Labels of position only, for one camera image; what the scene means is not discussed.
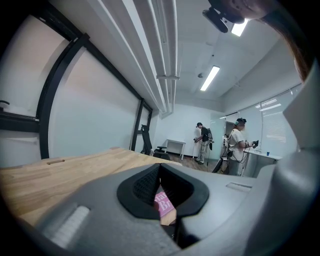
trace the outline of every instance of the office chair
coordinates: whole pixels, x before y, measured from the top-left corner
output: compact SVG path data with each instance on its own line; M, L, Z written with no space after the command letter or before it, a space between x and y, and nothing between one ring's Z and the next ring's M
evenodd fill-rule
M151 145L151 141L150 141L148 126L142 124L141 132L142 132L142 138L143 138L143 143L144 143L143 150L141 151L141 154L145 154L145 155L149 156L150 155L150 151L152 149L152 145ZM153 154L153 156L155 158L161 158L161 159L170 160L170 157L169 157L168 153L165 153L163 151L163 149L166 149L167 147L158 146L157 148L159 148L159 149L156 149L154 151L154 154Z

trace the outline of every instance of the ceiling pipe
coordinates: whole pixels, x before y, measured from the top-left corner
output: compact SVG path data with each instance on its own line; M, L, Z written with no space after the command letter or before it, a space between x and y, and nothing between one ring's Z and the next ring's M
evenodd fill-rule
M141 20L145 36L150 47L156 76L157 78L165 77L166 71L164 54L162 51L155 11L153 9L151 0L133 0L133 2ZM170 107L167 80L159 79L159 84L163 93L166 111L168 112L170 110Z
M177 77L178 26L176 0L161 0L169 53L170 77ZM176 79L171 79L171 112L175 109Z

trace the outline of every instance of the wooden tabletop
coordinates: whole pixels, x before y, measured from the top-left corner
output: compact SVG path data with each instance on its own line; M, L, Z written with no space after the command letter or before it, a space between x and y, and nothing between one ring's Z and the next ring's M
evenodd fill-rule
M83 184L130 168L156 163L177 162L115 147L108 151L78 157L44 159L33 164L0 169L1 192L11 212L34 225L50 207ZM172 210L161 224L176 217Z

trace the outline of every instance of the person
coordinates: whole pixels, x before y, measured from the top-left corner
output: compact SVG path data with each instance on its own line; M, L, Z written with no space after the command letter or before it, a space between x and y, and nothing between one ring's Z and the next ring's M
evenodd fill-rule
M241 175L240 165L245 161L244 149L252 147L252 144L245 141L241 131L245 128L246 119L238 118L233 125L233 130L230 133L228 144L228 174L234 176Z
M195 142L199 142L201 140L202 142L201 142L201 147L199 150L198 157L197 159L195 159L195 161L197 161L199 165L203 165L205 163L205 157L206 157L207 149L209 145L209 132L208 132L208 129L204 127L203 124L200 122L196 124L196 128L199 128L201 130L201 136L196 138Z

